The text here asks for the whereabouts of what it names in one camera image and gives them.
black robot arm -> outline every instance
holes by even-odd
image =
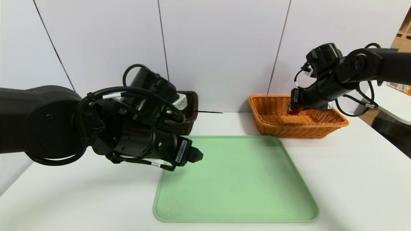
[[[64,165],[92,146],[116,164],[150,164],[169,171],[201,160],[192,141],[164,122],[185,119],[172,104],[178,99],[175,87],[145,66],[132,67],[142,68],[131,86],[102,89],[83,99],[59,86],[0,88],[0,153],[25,152],[40,164]]]
[[[377,80],[379,85],[383,81],[411,84],[411,53],[383,49],[378,44],[370,45],[377,48],[357,49],[345,57],[332,43],[308,53],[307,62],[301,69],[312,70],[311,77],[316,81],[307,88],[299,87],[291,91],[289,114],[304,109],[329,111],[332,109],[331,102],[338,97],[349,97],[346,93],[352,90],[362,93],[359,90],[362,81]]]

green tray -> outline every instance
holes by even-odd
[[[203,160],[164,171],[154,202],[162,222],[309,222],[318,207],[272,136],[189,136]]]

dark brown basket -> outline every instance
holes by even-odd
[[[194,121],[197,119],[199,110],[199,96],[194,91],[178,91],[180,94],[187,96],[188,106],[183,110],[185,116],[185,121],[182,123],[177,123],[172,120],[166,120],[177,135],[186,136],[189,135],[191,129],[193,129]]]

black cable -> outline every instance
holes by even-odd
[[[299,70],[299,72],[297,72],[296,76],[294,77],[294,83],[297,85],[297,87],[298,87],[299,89],[303,89],[303,88],[300,87],[300,86],[298,85],[298,83],[297,83],[297,77],[298,77],[298,75],[299,75],[302,71],[303,71],[303,69]]]
[[[147,69],[148,71],[150,71],[150,69],[149,69],[148,67],[146,67],[146,66],[144,66],[144,65],[142,65],[142,64],[134,64],[134,65],[129,66],[129,67],[124,71],[124,74],[123,74],[123,86],[127,87],[127,83],[126,83],[127,74],[131,71],[131,69],[133,69],[133,68],[135,68],[135,67],[141,67],[141,68],[144,68],[144,69]]]
[[[376,108],[378,105],[374,102],[374,87],[372,86],[371,81],[367,81],[367,82],[368,82],[369,88],[371,89],[371,99],[368,98],[368,96],[366,96],[360,89],[357,89],[357,91],[358,91],[363,97],[366,96],[366,97],[364,97],[364,98],[367,98],[367,100],[369,100],[369,104],[373,104],[374,107]],[[347,98],[349,98],[349,99],[354,98],[354,97],[352,97],[352,96],[350,96],[350,95],[343,95],[343,96],[344,96],[344,97],[347,97]],[[348,113],[346,113],[345,111],[343,111],[343,110],[341,109],[341,107],[340,107],[340,105],[339,105],[339,103],[338,103],[338,99],[335,100],[335,105],[337,106],[338,110],[339,110],[342,114],[344,114],[344,115],[346,115],[346,116],[350,116],[350,117],[362,116],[362,115],[364,115],[364,114],[370,109],[370,107],[367,107],[367,108],[364,109],[362,112],[360,112],[360,113],[358,113],[358,114],[353,114],[353,115],[351,115],[351,114],[348,114]]]
[[[74,118],[76,119],[76,124],[78,126],[78,129],[81,132],[81,137],[85,138],[87,136],[87,132],[85,131],[85,127],[84,127],[84,123],[82,120],[82,112],[84,110],[84,108],[90,104],[93,100],[99,100],[102,99],[102,97],[104,95],[109,95],[109,94],[113,94],[113,93],[118,93],[118,92],[125,92],[125,93],[134,93],[135,95],[144,95],[147,96],[149,98],[152,98],[156,101],[159,101],[161,103],[163,103],[167,108],[169,108],[170,110],[172,110],[174,113],[176,113],[179,117],[179,119],[175,119],[174,121],[176,122],[184,122],[185,117],[184,114],[178,110],[172,103],[168,102],[167,100],[161,98],[159,95],[148,91],[146,89],[143,88],[135,88],[135,87],[111,87],[111,88],[105,88],[105,89],[101,89],[99,91],[96,91],[94,93],[89,93],[89,95],[85,98],[83,98],[80,103],[77,106],[77,111],[76,114],[74,116]]]
[[[204,112],[204,113],[218,113],[218,114],[222,114],[222,112],[218,112],[218,111],[194,111],[194,110],[182,110],[182,111],[189,111],[189,112]]]
[[[30,152],[26,152],[26,154],[32,161],[37,162],[42,165],[48,165],[48,166],[60,166],[60,165],[70,164],[78,160],[81,156],[83,156],[83,154],[81,155],[74,154],[73,156],[70,156],[67,159],[51,160],[51,159],[46,159],[43,157],[38,157],[36,155],[31,154]]]
[[[140,159],[139,157],[131,157],[130,158],[126,158],[126,157],[122,157],[120,155],[115,155],[114,158],[116,160],[121,160],[121,161],[125,161],[125,162],[129,162],[129,163],[134,163],[134,164],[146,164],[146,165],[152,165],[153,162],[149,161],[149,160],[145,160],[145,159]],[[166,164],[158,164],[160,166],[160,168],[168,170],[168,171],[174,171],[175,166],[169,166]]]
[[[372,42],[372,43],[366,45],[365,48],[369,48],[370,46],[374,46],[376,48],[381,48],[381,46],[378,43],[375,43],[375,42]]]
[[[375,43],[375,42],[372,42],[372,43],[366,45],[365,48],[369,48],[370,46],[374,46],[374,47],[376,47],[376,48],[381,48],[381,46],[380,46],[378,43]],[[364,94],[364,93],[361,91],[361,89],[357,88],[356,90],[357,90],[357,92],[358,92],[362,97],[364,97],[365,99],[367,99],[367,100],[369,101],[369,104],[374,105],[374,108],[377,108],[377,107],[378,107],[378,104],[376,104],[376,103],[374,102],[374,87],[372,86],[371,81],[367,81],[367,82],[368,82],[369,88],[371,89],[371,99],[370,99],[366,94]],[[365,105],[363,102],[361,102],[360,100],[358,100],[358,99],[356,99],[356,98],[354,98],[354,97],[352,97],[352,96],[350,96],[350,95],[343,95],[343,96],[344,96],[344,97],[347,97],[347,98],[349,98],[349,99],[351,99],[351,100],[353,100],[353,101],[355,101],[355,102],[357,102],[357,103],[359,103],[359,104],[361,104],[361,105]],[[337,106],[338,110],[339,110],[342,114],[344,114],[344,115],[346,115],[346,116],[351,116],[351,117],[357,117],[357,116],[364,115],[364,114],[370,109],[370,107],[367,107],[366,109],[364,109],[362,112],[360,112],[360,113],[358,113],[358,114],[350,115],[350,114],[347,114],[345,111],[343,111],[343,110],[341,109],[341,107],[339,106],[339,103],[338,103],[338,99],[335,100],[335,105]]]

table surface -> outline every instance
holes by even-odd
[[[112,164],[88,149],[66,166],[34,163],[0,197],[0,230],[411,230],[411,160],[359,118],[349,120],[323,139],[281,139],[319,206],[314,222],[162,223],[152,212],[161,170]],[[201,113],[192,131],[257,134],[250,113]]]
[[[391,88],[383,83],[377,86],[376,81],[372,83],[374,87],[375,102],[379,109],[394,119],[411,125],[411,96]],[[371,90],[368,89],[367,96],[371,97]]]

